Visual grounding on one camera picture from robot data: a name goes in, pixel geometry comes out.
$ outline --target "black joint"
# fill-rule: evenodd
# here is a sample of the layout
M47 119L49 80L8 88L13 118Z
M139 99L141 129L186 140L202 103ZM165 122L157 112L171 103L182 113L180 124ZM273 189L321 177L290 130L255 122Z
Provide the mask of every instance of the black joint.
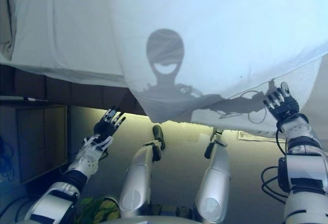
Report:
M286 163L286 157L279 158L278 163L278 184L281 190L289 192L289 181L288 181L288 169Z
M153 149L153 161L159 161L161 159L160 148L156 145L152 145Z
M296 146L314 146L321 149L321 146L318 141L307 136L292 138L291 140L288 141L288 150Z
M55 190L55 191L52 191L50 192L50 194L52 196L55 196L55 197L59 197L59 198L62 198L62 199L65 199L67 201L70 201L72 203L76 203L77 200L78 200L78 195L77 193L74 193L73 195L69 195L65 192L61 192L61 191L58 191L58 190Z
M87 180L88 180L87 176L82 174L82 172L77 170L70 170L65 172L60 182L65 182L75 186L78 189L78 191L81 193L81 191L83 190L84 186L87 183Z
M210 159L210 158L211 158L211 153L212 153L212 150L213 150L213 148L214 148L214 145L215 145L215 143L211 142L211 143L209 143L209 145L207 146L206 151L205 151L205 153L204 153L204 157L205 157L206 159Z

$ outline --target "robot forearm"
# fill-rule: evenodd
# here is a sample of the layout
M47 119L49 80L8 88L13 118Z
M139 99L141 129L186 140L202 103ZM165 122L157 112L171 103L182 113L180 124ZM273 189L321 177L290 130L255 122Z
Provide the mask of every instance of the robot forearm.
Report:
M279 186L289 193L284 223L328 223L328 157L286 83L268 99L264 104L286 138L278 167Z

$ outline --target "white sheet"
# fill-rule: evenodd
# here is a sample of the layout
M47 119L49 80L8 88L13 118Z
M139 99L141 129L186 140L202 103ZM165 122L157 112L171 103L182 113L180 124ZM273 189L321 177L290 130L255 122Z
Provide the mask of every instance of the white sheet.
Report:
M308 63L328 52L328 0L15 2L15 50L2 63L76 83L127 86L154 122L271 132L270 116L249 121L258 122L263 109L230 118L223 112L222 119L222 111L207 107L248 90L266 93L281 76L302 106L320 60ZM173 38L168 48L161 33ZM224 107L233 104L225 100Z

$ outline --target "black wire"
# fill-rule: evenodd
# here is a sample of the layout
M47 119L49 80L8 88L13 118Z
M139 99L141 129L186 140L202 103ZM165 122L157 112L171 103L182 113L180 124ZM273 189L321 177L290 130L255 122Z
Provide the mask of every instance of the black wire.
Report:
M33 201L33 199L29 199L29 200L25 201L25 202L22 203L22 204L20 205L20 207L17 209L16 214L15 214L15 223L18 222L19 213L21 212L22 208L23 208L26 204L28 204L29 202L31 202L31 201Z
M277 200L277 201L279 201L279 202L281 202L281 203L283 203L283 204L285 204L286 202L284 201L284 200L281 200L280 198L278 198L278 197L276 197L275 195L273 195L271 192L268 192L265 188L265 185L262 185L262 191L264 192L264 193L266 193L267 195L269 195L269 196L271 196L272 198L274 198L275 200Z
M0 135L0 146L3 148L3 152L0 154L0 173L3 177L7 178L9 182L14 180L15 171L11 163L11 158L14 155L12 147L6 143ZM9 155L5 154L5 146L10 149Z
M9 204L7 204L7 206L4 208L4 210L2 210L2 212L0 213L0 219L5 214L5 212L10 208L10 206L12 206L17 201L19 201L21 199L24 199L24 198L27 198L27 197L28 196L23 196L23 197L16 198L15 200L12 200Z
M262 184L263 184L263 185L264 185L269 191L271 191L272 193L274 193L274 194L276 194L276 195L278 195L278 196L280 196L280 197L288 198L287 195L284 195L284 194L281 194L281 193L279 193L279 192L276 192L275 190L273 190L271 187L268 186L268 184L269 184L270 182L276 180L276 179L278 178L278 176L277 176L277 178L274 178L274 177L273 177L273 178L269 179L268 181L264 181L264 174L265 174L265 172L266 172L267 170L270 170L270 169L277 169L277 168L278 168L277 166L271 166L271 167L267 167L267 168L265 168L265 169L262 171L262 173L261 173Z
M263 191L264 193L266 193L267 195L273 197L275 200L277 200L277 201L279 201L279 202L281 202L281 203L285 203L285 201L283 201L282 199L278 198L276 195L278 195L278 196L280 196L280 197L284 197L284 198L287 198L288 196L287 196L287 195L283 195L283 194L281 194L281 193L278 193L278 192L274 191L272 188L270 188L270 187L268 186L269 183L271 183L271 182L273 182L274 180L278 179L278 176L275 176L275 177L273 177L273 178L271 178L271 179L269 179L269 180L267 180L267 181L264 180L264 174L265 174L265 172L266 172L267 170L270 170L270 169L277 169L277 168L278 168L277 166L271 166L271 167L267 167L267 168L265 168L265 169L262 171L262 173L261 173L261 181L262 181L262 186L261 186L261 188L262 188L262 191Z
M276 143L277 143L277 146L278 146L279 150L281 151L281 153L284 154L284 155L286 155L286 153L283 151L283 149L282 149L282 147L281 147L281 145L279 143L278 134L279 134L279 130L276 131Z
M101 159L99 159L99 161L105 159L106 157L108 157L108 151L107 149L104 150L105 156L103 156Z

